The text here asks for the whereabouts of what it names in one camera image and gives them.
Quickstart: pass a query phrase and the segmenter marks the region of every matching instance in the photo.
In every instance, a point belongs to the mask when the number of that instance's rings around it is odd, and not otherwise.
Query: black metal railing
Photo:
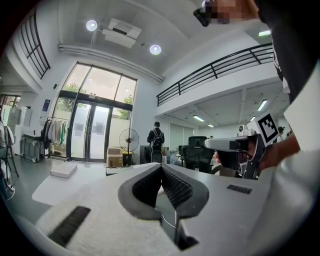
[[[36,11],[22,24],[18,31],[21,48],[35,73],[42,79],[50,69],[44,49],[40,43]]]
[[[240,70],[272,62],[273,58],[272,43],[250,47],[222,57],[187,75],[157,95],[158,107],[195,87]]]

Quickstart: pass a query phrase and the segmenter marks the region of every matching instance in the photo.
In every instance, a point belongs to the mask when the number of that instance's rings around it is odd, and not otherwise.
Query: backpack
[[[156,129],[153,130],[154,132],[154,137],[153,139],[151,140],[151,144],[150,144],[150,149],[151,151],[154,151],[154,150],[161,150],[161,147],[162,147],[162,136],[163,136],[163,132],[161,132],[159,135],[156,131]]]

